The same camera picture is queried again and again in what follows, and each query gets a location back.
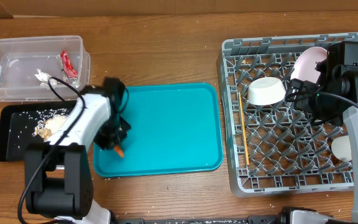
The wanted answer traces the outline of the peanut shells and rice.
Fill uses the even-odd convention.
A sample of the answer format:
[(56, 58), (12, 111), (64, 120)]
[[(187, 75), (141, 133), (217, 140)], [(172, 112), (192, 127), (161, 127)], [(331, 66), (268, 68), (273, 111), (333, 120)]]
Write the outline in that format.
[(65, 123), (71, 109), (46, 109), (16, 112), (11, 116), (10, 133), (14, 137), (45, 142)]

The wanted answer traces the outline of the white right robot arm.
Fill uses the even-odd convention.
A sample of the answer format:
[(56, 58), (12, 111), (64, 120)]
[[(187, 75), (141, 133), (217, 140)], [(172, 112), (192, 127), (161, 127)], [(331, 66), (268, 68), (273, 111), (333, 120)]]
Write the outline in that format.
[(312, 115), (311, 124), (344, 125), (354, 181), (352, 222), (358, 223), (358, 42), (310, 47), (295, 62), (285, 101)]

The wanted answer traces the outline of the white bowl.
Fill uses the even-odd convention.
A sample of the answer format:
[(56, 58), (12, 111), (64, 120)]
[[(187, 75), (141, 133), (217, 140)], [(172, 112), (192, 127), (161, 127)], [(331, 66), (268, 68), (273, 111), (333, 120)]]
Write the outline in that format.
[(285, 94), (285, 87), (279, 78), (265, 77), (249, 85), (247, 99), (252, 105), (265, 106), (282, 101)]

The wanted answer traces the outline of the white paper cup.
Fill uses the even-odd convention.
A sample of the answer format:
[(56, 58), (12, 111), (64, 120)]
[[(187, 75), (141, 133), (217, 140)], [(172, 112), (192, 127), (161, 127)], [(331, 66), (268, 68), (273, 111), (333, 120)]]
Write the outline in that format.
[(331, 143), (331, 151), (334, 156), (343, 162), (349, 162), (352, 160), (351, 144), (349, 136), (340, 136), (335, 138)]

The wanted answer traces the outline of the wooden chopstick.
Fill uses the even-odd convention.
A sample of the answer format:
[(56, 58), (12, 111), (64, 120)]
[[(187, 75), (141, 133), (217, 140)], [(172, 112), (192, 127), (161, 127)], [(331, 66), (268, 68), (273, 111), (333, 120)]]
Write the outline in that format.
[(247, 137), (246, 137), (246, 127), (245, 127), (245, 120), (244, 120), (244, 110), (243, 110), (243, 104), (242, 104), (242, 97), (241, 93), (237, 92), (238, 100), (239, 100), (239, 111), (240, 111), (240, 120), (241, 120), (241, 128), (242, 128), (242, 137), (244, 142), (244, 153), (245, 153), (245, 159), (246, 159), (246, 165), (249, 166), (249, 152), (247, 148)]

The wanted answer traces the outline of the red snack wrapper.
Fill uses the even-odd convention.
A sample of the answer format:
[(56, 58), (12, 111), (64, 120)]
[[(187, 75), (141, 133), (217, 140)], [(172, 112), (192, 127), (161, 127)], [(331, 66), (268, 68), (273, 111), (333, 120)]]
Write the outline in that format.
[(74, 66), (65, 50), (61, 52), (60, 58), (62, 61), (63, 79), (71, 84), (76, 83), (78, 80), (78, 72), (74, 69)]

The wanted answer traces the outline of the foil ball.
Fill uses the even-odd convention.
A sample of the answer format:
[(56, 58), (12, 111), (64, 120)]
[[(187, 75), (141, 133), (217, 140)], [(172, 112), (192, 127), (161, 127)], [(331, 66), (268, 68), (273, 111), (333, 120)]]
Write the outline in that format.
[(40, 86), (55, 86), (57, 85), (57, 81), (52, 78), (51, 75), (48, 73), (45, 73), (41, 71), (41, 69), (37, 69), (37, 73), (35, 74), (35, 77), (40, 81)]

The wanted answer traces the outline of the orange carrot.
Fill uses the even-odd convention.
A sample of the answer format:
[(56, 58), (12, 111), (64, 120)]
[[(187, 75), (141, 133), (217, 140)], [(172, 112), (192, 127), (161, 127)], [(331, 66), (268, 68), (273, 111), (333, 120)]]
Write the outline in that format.
[(115, 145), (113, 149), (121, 158), (124, 158), (124, 152), (119, 145)]

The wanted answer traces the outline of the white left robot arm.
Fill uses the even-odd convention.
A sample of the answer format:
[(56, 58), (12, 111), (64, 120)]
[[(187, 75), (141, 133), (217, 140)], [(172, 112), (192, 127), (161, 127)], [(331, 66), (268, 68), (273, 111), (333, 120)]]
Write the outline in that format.
[(130, 124), (121, 116), (129, 90), (118, 78), (107, 77), (102, 86), (85, 86), (63, 126), (45, 142), (29, 144), (24, 155), (25, 189), (17, 206), (38, 214), (49, 223), (114, 223), (111, 210), (93, 198), (88, 149), (122, 154), (121, 143)]

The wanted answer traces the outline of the pink plate with food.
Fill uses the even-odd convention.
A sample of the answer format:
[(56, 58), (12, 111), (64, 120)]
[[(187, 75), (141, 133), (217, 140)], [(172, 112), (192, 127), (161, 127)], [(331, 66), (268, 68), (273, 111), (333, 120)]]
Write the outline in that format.
[(306, 49), (296, 60), (290, 79), (317, 83), (320, 72), (316, 70), (319, 62), (327, 59), (327, 50), (322, 47)]

